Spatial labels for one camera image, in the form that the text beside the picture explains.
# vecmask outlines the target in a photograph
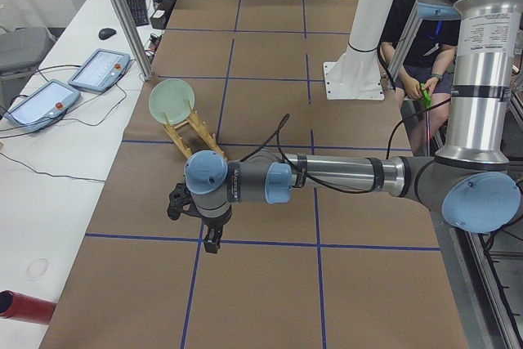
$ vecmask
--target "white desk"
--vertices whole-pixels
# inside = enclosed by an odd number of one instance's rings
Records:
[[[98,31],[113,27],[117,34],[101,41]],[[150,25],[138,28],[143,43],[151,33],[161,34]],[[81,65],[97,48],[131,54],[110,0],[87,0],[52,48],[41,68],[53,65]],[[46,73],[47,78],[67,82],[73,70]],[[33,76],[23,93],[30,94],[44,84]],[[76,177],[106,179],[141,90],[140,70],[134,65],[118,83],[127,98],[98,127],[78,122],[60,122],[42,132],[11,139],[2,152],[39,171]],[[82,92],[77,104],[94,97]],[[97,123],[123,97],[112,87],[106,94],[66,118]],[[5,119],[0,130],[11,128]],[[16,135],[23,130],[0,131],[0,136]],[[0,156],[0,290],[13,290],[37,298],[58,301],[103,184],[51,178],[32,173]],[[38,278],[27,274],[37,263],[47,270]],[[0,347],[31,349],[39,346],[47,326],[15,320],[0,320]]]

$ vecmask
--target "dark red cup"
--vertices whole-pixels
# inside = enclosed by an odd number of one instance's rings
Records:
[[[56,304],[40,298],[4,290],[0,292],[0,318],[49,324]]]

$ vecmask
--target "white mounting plate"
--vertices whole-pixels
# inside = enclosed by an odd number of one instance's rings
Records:
[[[327,74],[336,64],[336,61],[324,62],[324,80],[325,91],[327,92],[328,100],[384,100],[382,85],[380,83],[379,68],[376,66],[375,84],[364,86],[360,92],[357,92],[353,87],[348,87],[339,81],[333,81]]]

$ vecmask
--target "green plate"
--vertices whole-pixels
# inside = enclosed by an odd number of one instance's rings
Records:
[[[150,114],[161,124],[167,124],[165,116],[170,124],[181,123],[187,119],[193,108],[193,89],[181,79],[160,82],[149,96]]]

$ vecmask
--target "blue joint cap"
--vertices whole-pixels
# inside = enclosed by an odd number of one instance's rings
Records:
[[[418,2],[418,18],[422,20],[461,20],[461,15],[452,6]]]
[[[519,188],[508,175],[483,172],[458,183],[445,197],[441,214],[452,226],[487,233],[509,222],[520,201]]]
[[[186,164],[187,188],[196,195],[210,194],[223,184],[227,171],[227,162],[216,151],[199,151]]]
[[[286,163],[272,163],[265,178],[265,200],[268,204],[286,204],[293,190],[293,172]]]

